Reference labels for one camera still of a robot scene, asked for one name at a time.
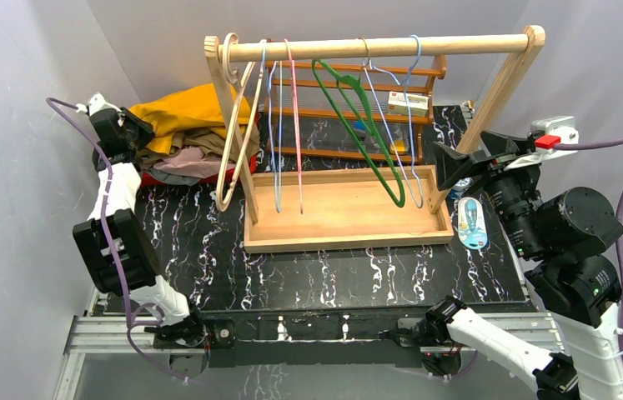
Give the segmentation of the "yellow skirt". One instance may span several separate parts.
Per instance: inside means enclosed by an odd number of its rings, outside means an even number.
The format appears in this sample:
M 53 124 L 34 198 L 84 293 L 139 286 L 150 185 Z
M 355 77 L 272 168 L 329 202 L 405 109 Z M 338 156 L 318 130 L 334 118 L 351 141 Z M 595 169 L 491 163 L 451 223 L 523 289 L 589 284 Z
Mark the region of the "yellow skirt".
M 227 137 L 212 83 L 175 92 L 152 102 L 135 104 L 128 110 L 152 126 L 154 138 L 146 148 L 154 153 L 170 154 L 174 134 L 191 129 L 207 128 L 223 140 Z

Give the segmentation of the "pink hanger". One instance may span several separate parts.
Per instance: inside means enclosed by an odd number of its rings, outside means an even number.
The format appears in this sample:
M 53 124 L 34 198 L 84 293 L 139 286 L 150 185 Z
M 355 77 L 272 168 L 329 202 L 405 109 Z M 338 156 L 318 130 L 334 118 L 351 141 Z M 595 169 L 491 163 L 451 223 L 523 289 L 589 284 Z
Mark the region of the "pink hanger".
M 302 154 L 301 154 L 301 138 L 300 138 L 300 126 L 299 126 L 299 105 L 298 105 L 298 90 L 297 90 L 297 76 L 295 69 L 295 61 L 293 58 L 292 49 L 288 39 L 284 39 L 284 46 L 286 49 L 289 71 L 291 73 L 290 87 L 292 93 L 292 115 L 294 122 L 294 144 L 295 144 L 295 156 L 297 167 L 297 180 L 298 180 L 298 192 L 299 192 L 299 213 L 304 213 L 303 203 L 303 171 L 302 171 Z

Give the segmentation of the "beige wooden hanger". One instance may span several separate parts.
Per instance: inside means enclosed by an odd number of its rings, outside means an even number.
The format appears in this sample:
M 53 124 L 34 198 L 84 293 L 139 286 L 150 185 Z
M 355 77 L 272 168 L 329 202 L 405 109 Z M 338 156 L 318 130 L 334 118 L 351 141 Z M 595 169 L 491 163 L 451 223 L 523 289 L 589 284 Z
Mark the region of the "beige wooden hanger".
M 238 83 L 239 88 L 237 89 L 237 97 L 234 101 L 231 116 L 229 117 L 229 123 L 227 124 L 228 132 L 224 145 L 224 153 L 222 156 L 220 172 L 225 173 L 225 168 L 229 162 L 229 156 L 231 153 L 233 141 L 240 139 L 241 143 L 239 144 L 238 160 L 235 162 L 235 169 L 229 184 L 229 189 L 225 195 L 223 195 L 224 177 L 219 177 L 217 181 L 215 202 L 220 212 L 224 212 L 228 208 L 234 194 L 235 185 L 239 180 L 239 175 L 241 171 L 244 168 L 247 168 L 248 171 L 244 174 L 244 176 L 246 178 L 251 177 L 251 172 L 249 171 L 249 160 L 247 158 L 247 148 L 249 145 L 249 140 L 252 137 L 251 132 L 253 131 L 253 128 L 256 127 L 254 119 L 256 112 L 258 111 L 260 91 L 264 82 L 264 66 L 260 66 L 257 87 L 255 89 L 252 105 L 250 106 L 249 123 L 246 127 L 245 133 L 242 134 L 239 131 L 239 109 L 244 100 L 244 89 L 248 83 L 248 80 L 252 76 L 256 62 L 252 61 L 247 64 L 242 77 L 239 76 L 237 70 L 232 70 L 232 68 L 230 67 L 230 46 L 232 44 L 237 44 L 238 39 L 238 35 L 234 32 L 231 32 L 225 37 L 223 44 L 224 53 L 222 56 L 222 67 L 224 76 L 229 84 L 234 86 L 236 83 Z

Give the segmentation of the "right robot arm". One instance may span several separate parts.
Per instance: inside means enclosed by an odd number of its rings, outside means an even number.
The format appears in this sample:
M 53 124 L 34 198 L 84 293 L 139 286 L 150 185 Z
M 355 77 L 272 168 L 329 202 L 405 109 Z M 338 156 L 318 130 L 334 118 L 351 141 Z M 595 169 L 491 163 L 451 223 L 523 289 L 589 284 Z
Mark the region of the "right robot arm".
M 514 251 L 535 262 L 526 279 L 558 324 L 565 350 L 526 342 L 451 296 L 420 319 L 401 318 L 387 337 L 407 348 L 473 348 L 539 399 L 623 399 L 623 262 L 605 256 L 623 235 L 622 207 L 589 187 L 542 200 L 540 165 L 582 148 L 565 132 L 481 137 L 484 148 L 470 154 L 432 144 L 439 185 L 468 178 L 472 191 L 485 193 Z

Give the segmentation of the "pink skirt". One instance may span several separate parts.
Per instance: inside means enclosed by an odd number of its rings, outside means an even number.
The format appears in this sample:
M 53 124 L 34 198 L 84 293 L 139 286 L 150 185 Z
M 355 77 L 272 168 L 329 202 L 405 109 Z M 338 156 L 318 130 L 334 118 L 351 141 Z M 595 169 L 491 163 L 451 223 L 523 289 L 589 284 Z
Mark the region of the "pink skirt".
M 177 154 L 157 161 L 152 168 L 167 173 L 197 177 L 201 179 L 217 176 L 220 172 L 222 159 L 206 156 L 200 147 L 184 147 Z

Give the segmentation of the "blue wire hanger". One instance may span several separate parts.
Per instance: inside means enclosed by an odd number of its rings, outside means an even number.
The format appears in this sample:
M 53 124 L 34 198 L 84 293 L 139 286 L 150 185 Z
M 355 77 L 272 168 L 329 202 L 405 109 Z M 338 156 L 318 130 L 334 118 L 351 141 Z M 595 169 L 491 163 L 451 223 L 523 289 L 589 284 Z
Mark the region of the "blue wire hanger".
M 277 122 L 274 121 L 274 101 L 276 98 L 274 92 L 274 79 L 275 73 L 279 72 L 279 78 L 283 77 L 282 67 L 279 61 L 272 61 L 271 67 L 268 71 L 267 80 L 267 128 L 268 128 L 268 145 L 269 145 L 269 166 L 270 172 L 273 174 L 273 190 L 274 190 L 274 206 L 277 213 L 282 212 L 282 154 L 281 154 L 281 140 L 282 140 L 282 116 L 277 115 Z

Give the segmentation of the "grey pleated skirt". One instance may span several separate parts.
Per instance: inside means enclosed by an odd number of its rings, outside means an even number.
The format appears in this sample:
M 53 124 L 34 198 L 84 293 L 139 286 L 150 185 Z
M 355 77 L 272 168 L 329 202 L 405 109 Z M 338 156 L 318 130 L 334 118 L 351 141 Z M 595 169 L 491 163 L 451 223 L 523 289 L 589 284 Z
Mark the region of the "grey pleated skirt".
M 172 174 L 156 168 L 150 168 L 147 171 L 147 174 L 158 183 L 174 186 L 195 186 L 201 181 L 200 177 Z

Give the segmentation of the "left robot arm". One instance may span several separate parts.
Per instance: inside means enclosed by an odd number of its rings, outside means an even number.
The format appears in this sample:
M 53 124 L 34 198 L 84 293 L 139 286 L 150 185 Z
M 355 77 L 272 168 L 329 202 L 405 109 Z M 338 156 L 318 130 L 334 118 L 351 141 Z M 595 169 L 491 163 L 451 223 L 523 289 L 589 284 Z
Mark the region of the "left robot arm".
M 158 256 L 135 216 L 141 185 L 138 151 L 154 137 L 150 123 L 126 108 L 87 106 L 97 134 L 94 164 L 100 186 L 93 211 L 73 228 L 73 238 L 97 290 L 137 305 L 156 319 L 151 327 L 161 340 L 188 348 L 208 332 L 199 312 L 163 276 Z

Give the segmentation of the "green hanger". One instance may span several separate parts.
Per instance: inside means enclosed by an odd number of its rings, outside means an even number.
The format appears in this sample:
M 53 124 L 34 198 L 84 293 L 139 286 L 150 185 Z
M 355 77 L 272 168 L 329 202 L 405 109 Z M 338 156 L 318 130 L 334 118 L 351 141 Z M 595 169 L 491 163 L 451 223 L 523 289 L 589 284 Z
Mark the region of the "green hanger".
M 325 70 L 334 79 L 336 89 L 340 93 L 341 97 L 344 99 L 350 111 L 355 116 L 356 121 L 363 122 L 364 125 L 366 126 L 367 133 L 369 133 L 373 138 L 379 140 L 381 154 L 383 155 L 384 160 L 389 164 L 390 171 L 394 177 L 394 180 L 396 181 L 397 188 L 399 189 L 398 195 L 394 193 L 394 191 L 392 190 L 392 187 L 388 184 L 387 180 L 382 175 L 381 171 L 379 170 L 379 167 L 376 165 L 374 160 L 369 155 L 364 143 L 360 141 L 359 138 L 352 131 L 352 127 L 350 126 L 347 118 L 341 112 L 341 110 L 339 109 L 339 106 L 329 94 L 328 88 L 323 83 L 323 81 L 320 79 L 319 74 L 317 73 L 317 70 L 316 70 L 317 66 L 321 66 L 323 70 Z M 352 137 L 356 147 L 359 149 L 361 155 L 363 156 L 369 168 L 372 170 L 372 172 L 378 179 L 383 189 L 389 195 L 393 204 L 397 208 L 403 208 L 406 203 L 404 184 L 401 182 L 401 178 L 397 172 L 396 167 L 394 166 L 393 159 L 389 154 L 389 150 L 387 146 L 384 144 L 384 142 L 382 141 L 379 135 L 379 131 L 376 127 L 376 124 L 374 122 L 374 118 L 372 116 L 372 112 L 370 109 L 369 98 L 366 94 L 366 90 L 364 89 L 364 86 L 361 83 L 361 81 L 357 77 L 354 77 L 352 75 L 339 73 L 337 70 L 331 67 L 326 61 L 322 59 L 318 59 L 318 58 L 314 58 L 311 61 L 311 71 L 323 95 L 326 97 L 329 105 L 332 107 L 333 111 L 335 112 L 336 116 L 340 120 L 341 124 L 343 125 L 347 133 Z M 348 87 L 349 89 L 351 89 L 353 93 L 357 96 L 357 98 L 360 101 L 360 105 L 361 105 L 363 112 L 360 112 L 354 106 L 349 96 L 345 93 L 344 87 Z

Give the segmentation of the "brown skirt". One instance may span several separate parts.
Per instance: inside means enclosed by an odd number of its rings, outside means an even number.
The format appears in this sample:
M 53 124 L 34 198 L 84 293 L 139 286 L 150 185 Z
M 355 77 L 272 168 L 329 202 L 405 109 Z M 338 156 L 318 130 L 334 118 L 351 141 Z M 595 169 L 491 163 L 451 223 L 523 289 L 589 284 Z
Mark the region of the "brown skirt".
M 205 157 L 221 158 L 226 139 L 220 133 L 226 132 L 225 127 L 194 127 L 169 132 L 157 130 L 145 148 L 137 152 L 135 162 L 140 166 L 150 167 L 188 147 L 199 148 Z

